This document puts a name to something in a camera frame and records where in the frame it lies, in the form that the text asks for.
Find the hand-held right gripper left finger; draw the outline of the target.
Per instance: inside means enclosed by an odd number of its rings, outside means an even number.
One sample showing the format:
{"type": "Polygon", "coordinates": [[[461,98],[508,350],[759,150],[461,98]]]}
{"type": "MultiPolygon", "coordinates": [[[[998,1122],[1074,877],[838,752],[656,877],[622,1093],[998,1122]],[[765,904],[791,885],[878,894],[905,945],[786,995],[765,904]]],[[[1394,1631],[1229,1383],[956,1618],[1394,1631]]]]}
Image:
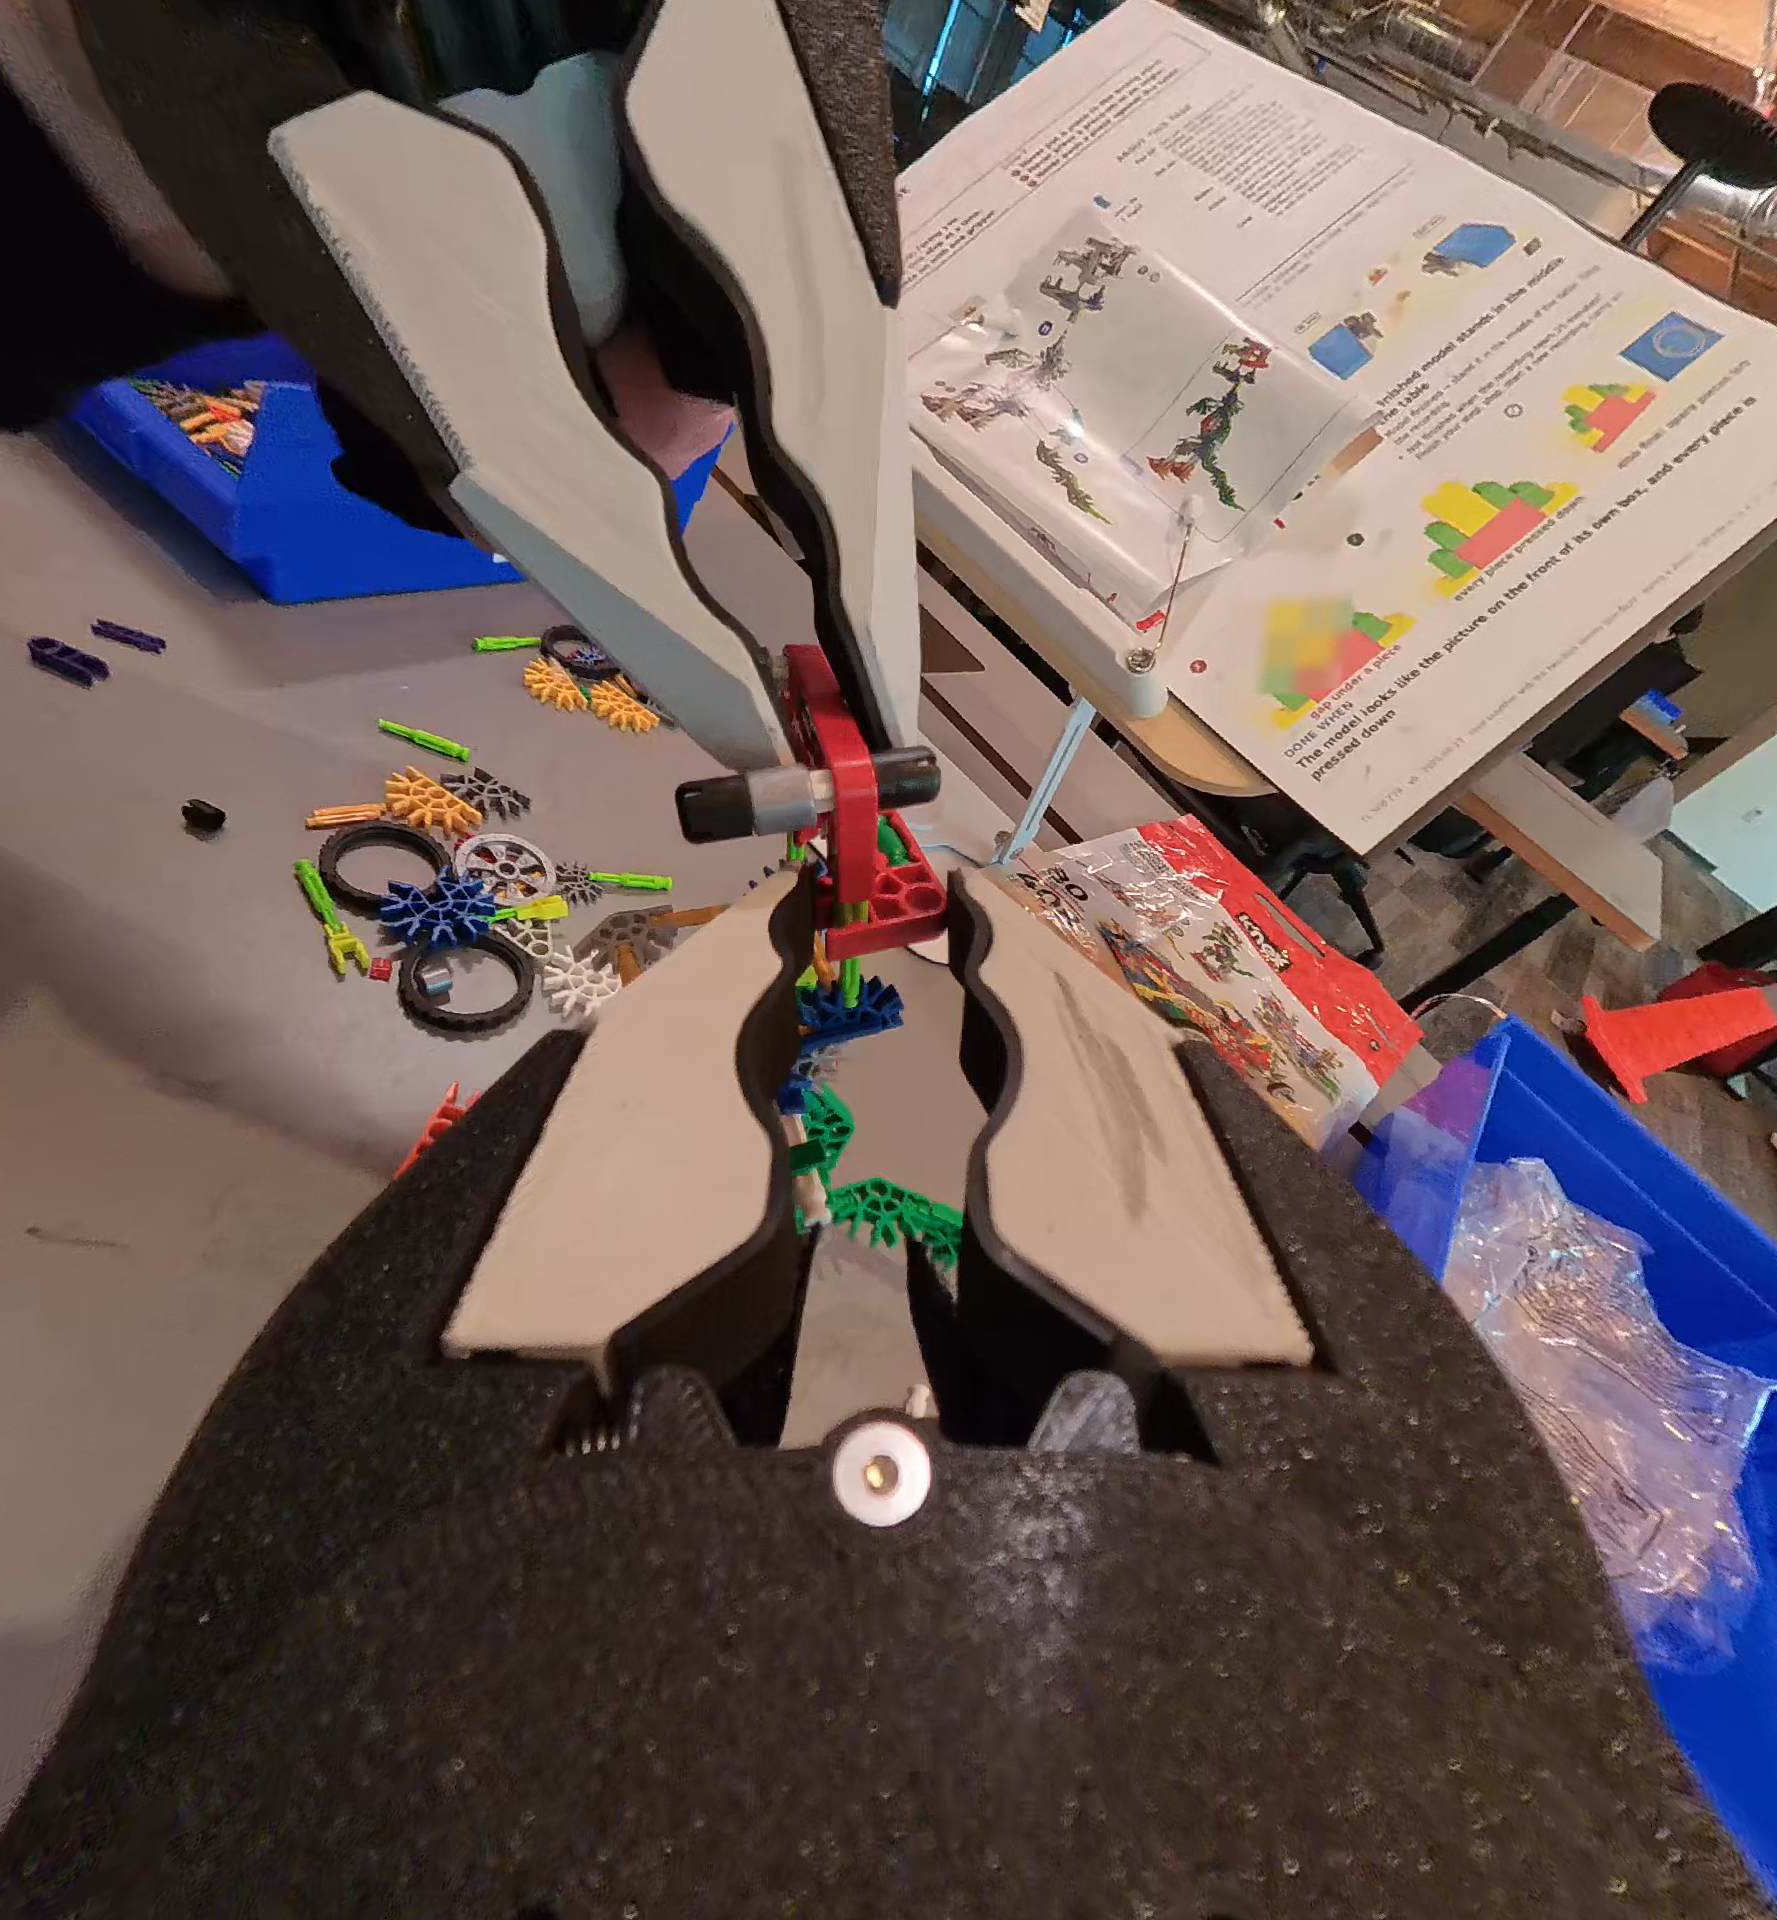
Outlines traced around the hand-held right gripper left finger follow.
{"type": "Polygon", "coordinates": [[[779,1095],[810,882],[759,881],[597,1016],[442,1332],[448,1356],[727,1386],[789,1330],[799,1230],[779,1095]]]}

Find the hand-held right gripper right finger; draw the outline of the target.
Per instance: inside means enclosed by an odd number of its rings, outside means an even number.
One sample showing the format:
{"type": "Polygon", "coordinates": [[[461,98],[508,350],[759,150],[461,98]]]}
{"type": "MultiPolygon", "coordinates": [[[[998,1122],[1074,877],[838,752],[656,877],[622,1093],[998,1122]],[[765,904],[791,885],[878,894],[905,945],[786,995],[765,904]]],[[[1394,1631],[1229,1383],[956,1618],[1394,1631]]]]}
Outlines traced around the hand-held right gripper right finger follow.
{"type": "Polygon", "coordinates": [[[1218,1369],[1309,1369],[1316,1341],[1237,1182],[1180,1030],[999,875],[951,877],[970,1148],[956,1307],[1011,1389],[1074,1371],[1147,1395],[1218,1369]]]}

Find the colourful construction toy model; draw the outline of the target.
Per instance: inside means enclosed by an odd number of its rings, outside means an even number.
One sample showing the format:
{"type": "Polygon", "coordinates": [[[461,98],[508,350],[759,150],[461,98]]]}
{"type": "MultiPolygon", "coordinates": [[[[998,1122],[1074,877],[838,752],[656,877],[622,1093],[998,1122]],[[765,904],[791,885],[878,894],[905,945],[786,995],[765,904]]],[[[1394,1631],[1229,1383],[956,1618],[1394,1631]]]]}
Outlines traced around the colourful construction toy model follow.
{"type": "Polygon", "coordinates": [[[939,764],[919,744],[870,747],[816,645],[785,652],[783,716],[792,764],[685,781],[677,819],[697,845],[780,837],[785,867],[810,904],[794,985],[799,1049],[779,1095],[799,1229],[838,1226],[889,1250],[913,1246],[945,1279],[960,1256],[960,1211],[881,1176],[841,1182],[853,1120],[821,1078],[831,1052],[901,1025],[901,991],[868,963],[897,949],[945,947],[948,885],[905,817],[939,795],[939,764]]]}

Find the person's left hand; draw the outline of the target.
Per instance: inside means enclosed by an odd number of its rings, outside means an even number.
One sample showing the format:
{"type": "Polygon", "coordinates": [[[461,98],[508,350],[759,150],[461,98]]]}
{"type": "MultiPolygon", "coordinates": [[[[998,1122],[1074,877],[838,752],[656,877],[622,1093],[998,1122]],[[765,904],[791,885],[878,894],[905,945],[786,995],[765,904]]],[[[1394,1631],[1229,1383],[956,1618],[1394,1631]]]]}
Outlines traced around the person's left hand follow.
{"type": "Polygon", "coordinates": [[[684,393],[671,383],[651,335],[635,320],[625,320],[591,354],[618,432],[667,481],[717,452],[737,423],[734,405],[684,393]]]}

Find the orange ladder piece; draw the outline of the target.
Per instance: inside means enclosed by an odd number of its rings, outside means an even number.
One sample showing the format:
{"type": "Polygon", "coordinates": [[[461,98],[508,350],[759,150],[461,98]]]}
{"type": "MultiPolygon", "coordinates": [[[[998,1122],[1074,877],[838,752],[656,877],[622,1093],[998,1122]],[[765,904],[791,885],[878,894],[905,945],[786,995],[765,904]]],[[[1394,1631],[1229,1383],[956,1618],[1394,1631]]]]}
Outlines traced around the orange ladder piece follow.
{"type": "Polygon", "coordinates": [[[462,1093],[461,1082],[451,1082],[442,1099],[423,1120],[419,1134],[408,1144],[402,1160],[395,1165],[395,1171],[391,1173],[391,1180],[399,1179],[414,1165],[418,1165],[422,1157],[439,1139],[442,1139],[462,1118],[468,1115],[468,1109],[476,1106],[480,1096],[482,1096],[480,1089],[462,1093]]]}

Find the black rubber tyre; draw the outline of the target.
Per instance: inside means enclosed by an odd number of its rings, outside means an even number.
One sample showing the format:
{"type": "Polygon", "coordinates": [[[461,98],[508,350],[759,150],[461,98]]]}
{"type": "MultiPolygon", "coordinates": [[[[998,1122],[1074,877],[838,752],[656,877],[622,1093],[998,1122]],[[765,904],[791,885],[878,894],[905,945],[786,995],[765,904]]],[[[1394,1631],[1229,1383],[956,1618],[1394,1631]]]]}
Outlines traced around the black rubber tyre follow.
{"type": "Polygon", "coordinates": [[[410,1024],[423,1031],[476,1040],[520,1020],[534,998],[536,983],[538,970],[533,955],[492,927],[465,947],[434,947],[432,943],[408,947],[395,967],[395,1000],[410,1024]],[[480,1009],[456,1009],[446,997],[434,995],[432,967],[453,958],[477,958],[502,968],[509,980],[504,997],[480,1009]]]}
{"type": "Polygon", "coordinates": [[[375,819],[331,830],[318,852],[315,867],[331,903],[361,916],[381,916],[395,899],[395,881],[388,881],[375,892],[347,875],[348,857],[373,849],[404,852],[427,867],[427,877],[414,882],[412,891],[434,885],[451,869],[451,852],[442,841],[394,819],[375,819]]]}

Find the printed toy packaging bag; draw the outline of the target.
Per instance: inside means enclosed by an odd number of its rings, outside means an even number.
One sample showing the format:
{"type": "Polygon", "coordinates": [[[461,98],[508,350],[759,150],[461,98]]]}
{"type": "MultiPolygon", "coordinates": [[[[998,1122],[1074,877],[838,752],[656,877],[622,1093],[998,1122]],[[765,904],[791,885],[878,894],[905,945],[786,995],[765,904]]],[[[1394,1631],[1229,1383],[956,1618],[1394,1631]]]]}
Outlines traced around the printed toy packaging bag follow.
{"type": "Polygon", "coordinates": [[[1307,926],[1194,819],[1024,852],[1001,874],[1325,1154],[1440,1070],[1376,973],[1307,926]]]}

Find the blue storage bin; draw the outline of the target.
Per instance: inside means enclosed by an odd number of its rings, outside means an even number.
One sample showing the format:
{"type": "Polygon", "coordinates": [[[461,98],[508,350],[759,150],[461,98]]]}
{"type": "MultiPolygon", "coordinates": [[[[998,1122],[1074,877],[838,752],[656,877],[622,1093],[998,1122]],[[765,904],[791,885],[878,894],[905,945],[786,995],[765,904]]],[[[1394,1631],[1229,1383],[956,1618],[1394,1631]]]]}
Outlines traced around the blue storage bin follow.
{"type": "MultiPolygon", "coordinates": [[[[1572,1202],[1643,1238],[1643,1281],[1673,1336],[1777,1379],[1777,1245],[1523,1022],[1503,1020],[1383,1115],[1353,1180],[1441,1274],[1472,1167],[1511,1158],[1548,1163],[1572,1202]]],[[[1760,1587],[1734,1653],[1699,1672],[1646,1672],[1707,1800],[1777,1902],[1777,1394],[1738,1498],[1760,1587]]]]}
{"type": "Polygon", "coordinates": [[[172,354],[89,389],[67,420],[281,605],[516,583],[520,571],[461,536],[414,528],[342,484],[342,445],[315,377],[276,333],[172,354]],[[129,386],[151,377],[204,390],[269,383],[236,479],[129,386]]]}

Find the pile of small toy pieces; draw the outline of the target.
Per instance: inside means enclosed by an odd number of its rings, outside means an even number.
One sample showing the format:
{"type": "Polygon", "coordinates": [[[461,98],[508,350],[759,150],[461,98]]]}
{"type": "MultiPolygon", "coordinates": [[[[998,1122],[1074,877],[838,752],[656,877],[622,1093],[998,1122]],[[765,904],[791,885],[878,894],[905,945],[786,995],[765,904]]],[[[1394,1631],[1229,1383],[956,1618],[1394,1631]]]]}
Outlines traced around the pile of small toy pieces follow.
{"type": "Polygon", "coordinates": [[[214,464],[236,479],[243,472],[269,393],[267,381],[248,379],[221,390],[204,390],[164,379],[131,377],[129,386],[214,464]]]}

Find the grey spoked wheel hub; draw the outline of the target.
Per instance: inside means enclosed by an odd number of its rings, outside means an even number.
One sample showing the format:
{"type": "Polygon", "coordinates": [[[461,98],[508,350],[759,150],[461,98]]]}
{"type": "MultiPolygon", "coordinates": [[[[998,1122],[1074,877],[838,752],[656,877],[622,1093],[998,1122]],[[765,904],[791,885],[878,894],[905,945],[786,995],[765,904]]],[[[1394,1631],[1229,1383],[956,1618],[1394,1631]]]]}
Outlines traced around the grey spoked wheel hub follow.
{"type": "Polygon", "coordinates": [[[504,909],[558,894],[557,860],[519,833],[470,834],[453,852],[453,869],[459,877],[482,882],[504,909]]]}

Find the clear picture sleeve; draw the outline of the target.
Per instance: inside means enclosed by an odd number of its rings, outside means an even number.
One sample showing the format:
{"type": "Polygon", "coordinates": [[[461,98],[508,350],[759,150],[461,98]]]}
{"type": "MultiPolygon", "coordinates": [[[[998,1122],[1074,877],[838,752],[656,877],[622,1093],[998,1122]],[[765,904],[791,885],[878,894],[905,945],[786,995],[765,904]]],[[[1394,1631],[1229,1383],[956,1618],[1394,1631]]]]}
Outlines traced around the clear picture sleeve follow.
{"type": "Polygon", "coordinates": [[[1099,208],[962,301],[906,390],[934,457],[1142,645],[1376,442],[1344,383],[1099,208]]]}

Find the clear plastic wrap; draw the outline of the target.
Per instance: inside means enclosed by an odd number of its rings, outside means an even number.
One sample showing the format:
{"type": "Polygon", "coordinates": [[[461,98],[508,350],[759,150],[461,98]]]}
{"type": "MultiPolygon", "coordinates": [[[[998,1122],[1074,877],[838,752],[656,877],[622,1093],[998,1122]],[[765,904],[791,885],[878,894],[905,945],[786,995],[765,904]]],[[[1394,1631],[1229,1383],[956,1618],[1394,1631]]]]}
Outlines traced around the clear plastic wrap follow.
{"type": "Polygon", "coordinates": [[[1527,1412],[1642,1662],[1705,1672],[1759,1596],[1740,1482],[1777,1379],[1674,1339],[1646,1254],[1548,1163],[1479,1163],[1443,1290],[1527,1412]]]}

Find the white and blue document stand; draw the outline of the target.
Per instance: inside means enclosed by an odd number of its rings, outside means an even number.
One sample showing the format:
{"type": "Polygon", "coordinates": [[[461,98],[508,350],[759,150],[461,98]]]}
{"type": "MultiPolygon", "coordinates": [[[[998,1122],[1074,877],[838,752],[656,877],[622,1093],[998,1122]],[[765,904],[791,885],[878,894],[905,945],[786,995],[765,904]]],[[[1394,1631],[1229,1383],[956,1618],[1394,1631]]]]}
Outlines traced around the white and blue document stand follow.
{"type": "Polygon", "coordinates": [[[1662,937],[1658,854],[1526,754],[1491,755],[1355,852],[1336,828],[1319,826],[1309,809],[1277,795],[1176,699],[1155,718],[1115,718],[1115,732],[1152,783],[1230,841],[1273,891],[1313,874],[1366,882],[1373,855],[1402,849],[1455,815],[1493,849],[1531,869],[1566,913],[1591,916],[1623,947],[1643,952],[1662,937]]]}

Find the orange traffic cone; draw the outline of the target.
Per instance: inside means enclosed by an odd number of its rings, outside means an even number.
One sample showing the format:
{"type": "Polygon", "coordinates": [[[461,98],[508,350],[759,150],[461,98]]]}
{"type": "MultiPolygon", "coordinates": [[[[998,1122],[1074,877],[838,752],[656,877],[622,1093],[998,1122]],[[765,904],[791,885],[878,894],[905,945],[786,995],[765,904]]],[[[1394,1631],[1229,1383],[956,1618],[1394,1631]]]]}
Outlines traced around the orange traffic cone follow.
{"type": "Polygon", "coordinates": [[[1649,1101],[1649,1082],[1677,1068],[1748,1068],[1777,1043],[1777,976],[1691,997],[1621,1009],[1581,1004],[1572,1035],[1579,1059],[1628,1101],[1649,1101]]]}

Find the white instruction board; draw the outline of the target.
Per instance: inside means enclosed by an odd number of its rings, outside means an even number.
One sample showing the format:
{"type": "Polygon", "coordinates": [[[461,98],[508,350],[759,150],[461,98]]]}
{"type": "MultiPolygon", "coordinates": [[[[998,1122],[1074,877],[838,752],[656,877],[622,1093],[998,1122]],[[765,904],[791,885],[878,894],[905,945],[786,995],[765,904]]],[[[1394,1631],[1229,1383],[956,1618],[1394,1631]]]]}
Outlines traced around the white instruction board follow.
{"type": "MultiPolygon", "coordinates": [[[[1162,3],[901,178],[909,357],[1094,208],[1373,415],[1155,634],[1171,699],[1355,852],[1777,539],[1777,323],[1162,3]]],[[[924,539],[1127,703],[1140,634],[912,445],[924,539]]]]}

